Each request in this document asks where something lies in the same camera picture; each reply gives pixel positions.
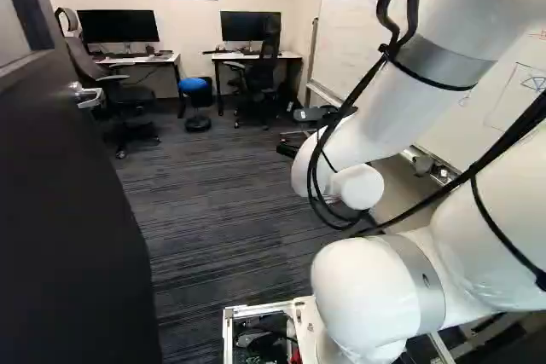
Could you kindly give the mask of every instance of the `black office chair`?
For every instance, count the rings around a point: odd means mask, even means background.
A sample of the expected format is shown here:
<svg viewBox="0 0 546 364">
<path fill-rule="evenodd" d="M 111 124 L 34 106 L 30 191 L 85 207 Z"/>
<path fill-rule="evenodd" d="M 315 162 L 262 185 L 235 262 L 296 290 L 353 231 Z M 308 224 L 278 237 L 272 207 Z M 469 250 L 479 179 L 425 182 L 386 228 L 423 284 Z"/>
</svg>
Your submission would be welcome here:
<svg viewBox="0 0 546 364">
<path fill-rule="evenodd" d="M 55 17 L 62 31 L 61 15 L 64 14 L 69 32 L 78 30 L 78 17 L 71 9 L 58 8 Z M 155 103 L 155 93 L 142 86 L 124 86 L 121 81 L 129 78 L 115 72 L 117 67 L 132 66 L 134 63 L 112 64 L 103 68 L 96 64 L 87 53 L 82 41 L 77 37 L 65 37 L 68 52 L 78 73 L 80 83 L 88 87 L 100 87 L 106 96 L 107 111 L 116 118 L 113 127 L 113 139 L 117 144 L 116 158 L 123 159 L 127 155 L 127 143 L 133 140 L 153 138 L 160 139 L 153 122 L 128 125 L 127 119 L 142 114 L 145 106 Z"/>
<path fill-rule="evenodd" d="M 240 101 L 235 110 L 235 127 L 239 128 L 245 118 L 257 118 L 264 130 L 269 129 L 269 118 L 275 117 L 278 107 L 274 90 L 274 71 L 279 55 L 281 19 L 272 15 L 264 26 L 266 39 L 257 60 L 248 65 L 234 61 L 224 64 L 239 75 Z"/>
</svg>

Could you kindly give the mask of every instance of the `black monitor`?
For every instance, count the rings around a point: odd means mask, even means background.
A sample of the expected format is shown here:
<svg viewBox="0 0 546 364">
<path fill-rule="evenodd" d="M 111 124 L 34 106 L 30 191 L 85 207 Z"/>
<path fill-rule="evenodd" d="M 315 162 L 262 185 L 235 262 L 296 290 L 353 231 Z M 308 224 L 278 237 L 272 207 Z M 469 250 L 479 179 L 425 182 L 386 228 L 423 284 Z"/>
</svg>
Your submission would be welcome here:
<svg viewBox="0 0 546 364">
<path fill-rule="evenodd" d="M 86 43 L 159 42 L 153 10 L 78 10 Z"/>
<path fill-rule="evenodd" d="M 225 42 L 264 40 L 266 20 L 274 15 L 281 21 L 280 12 L 220 12 L 222 39 Z"/>
</svg>

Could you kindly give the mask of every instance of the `black door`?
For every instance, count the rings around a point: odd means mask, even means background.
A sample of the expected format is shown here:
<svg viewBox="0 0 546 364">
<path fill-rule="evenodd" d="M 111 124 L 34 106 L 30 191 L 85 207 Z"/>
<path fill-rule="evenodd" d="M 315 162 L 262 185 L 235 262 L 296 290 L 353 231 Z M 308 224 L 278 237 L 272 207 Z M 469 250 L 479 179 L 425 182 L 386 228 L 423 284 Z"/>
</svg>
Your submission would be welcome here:
<svg viewBox="0 0 546 364">
<path fill-rule="evenodd" d="M 49 0 L 1 1 L 0 362 L 159 363 L 148 250 Z"/>
</svg>

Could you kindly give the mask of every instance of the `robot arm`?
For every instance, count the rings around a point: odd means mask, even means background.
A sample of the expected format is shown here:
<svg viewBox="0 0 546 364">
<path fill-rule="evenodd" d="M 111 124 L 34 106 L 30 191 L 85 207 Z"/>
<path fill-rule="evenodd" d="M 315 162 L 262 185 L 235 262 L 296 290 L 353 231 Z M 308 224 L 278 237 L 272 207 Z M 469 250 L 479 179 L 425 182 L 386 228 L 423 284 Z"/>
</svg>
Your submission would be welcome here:
<svg viewBox="0 0 546 364">
<path fill-rule="evenodd" d="M 423 23 L 398 59 L 440 84 L 455 88 L 475 84 L 533 21 L 543 18 L 539 1 L 427 0 Z M 372 184 L 374 192 L 353 192 L 343 185 L 359 177 L 366 181 L 374 171 L 362 164 L 403 151 L 461 96 L 459 91 L 425 84 L 387 63 L 358 100 L 358 112 L 338 125 L 323 149 L 337 171 L 354 166 L 359 170 L 347 178 L 341 172 L 335 175 L 321 157 L 317 165 L 321 192 L 340 196 L 355 209 L 368 209 L 371 199 L 379 200 L 381 184 Z M 292 186 L 302 196 L 307 196 L 307 168 L 316 144 L 317 138 L 310 137 L 293 163 Z"/>
<path fill-rule="evenodd" d="M 539 1 L 432 0 L 423 8 L 418 34 L 400 50 L 401 65 L 386 64 L 365 90 L 358 112 L 328 139 L 323 151 L 338 172 L 320 158 L 321 192 L 353 209 L 374 205 L 382 195 L 382 178 L 364 163 L 416 141 L 461 98 L 457 88 L 478 82 L 534 20 L 543 18 L 537 14 Z M 310 137 L 293 164 L 293 189 L 302 196 L 307 196 L 306 173 L 316 144 L 317 137 Z M 472 182 L 477 188 L 467 182 L 446 199 L 429 227 L 341 240 L 322 249 L 311 269 L 326 328 L 317 345 L 318 362 L 393 362 L 407 338 L 498 311 L 544 309 L 546 292 L 492 232 L 475 190 L 511 242 L 546 269 L 541 247 L 546 209 L 540 203 L 545 147 L 543 132 L 513 147 L 479 173 Z"/>
</svg>

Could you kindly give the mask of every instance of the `desk leg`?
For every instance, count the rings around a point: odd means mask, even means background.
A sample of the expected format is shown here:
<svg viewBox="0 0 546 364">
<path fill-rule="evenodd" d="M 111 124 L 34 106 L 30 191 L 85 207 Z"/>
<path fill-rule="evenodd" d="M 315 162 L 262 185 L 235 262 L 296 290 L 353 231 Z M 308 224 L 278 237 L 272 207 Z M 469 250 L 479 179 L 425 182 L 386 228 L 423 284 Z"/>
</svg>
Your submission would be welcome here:
<svg viewBox="0 0 546 364">
<path fill-rule="evenodd" d="M 299 84 L 297 83 L 298 74 L 301 71 L 302 60 L 287 59 L 287 83 L 290 88 L 290 98 L 292 101 L 298 101 Z"/>
<path fill-rule="evenodd" d="M 218 115 L 224 115 L 224 100 L 220 90 L 220 62 L 214 61 L 214 75 L 216 77 L 216 103 L 218 104 Z"/>
<path fill-rule="evenodd" d="M 172 69 L 174 70 L 174 78 L 177 80 L 177 93 L 178 99 L 180 100 L 180 106 L 178 108 L 178 117 L 183 118 L 186 113 L 186 97 L 178 89 L 178 83 L 180 83 L 180 72 L 178 71 L 178 64 L 176 62 L 172 63 Z"/>
</svg>

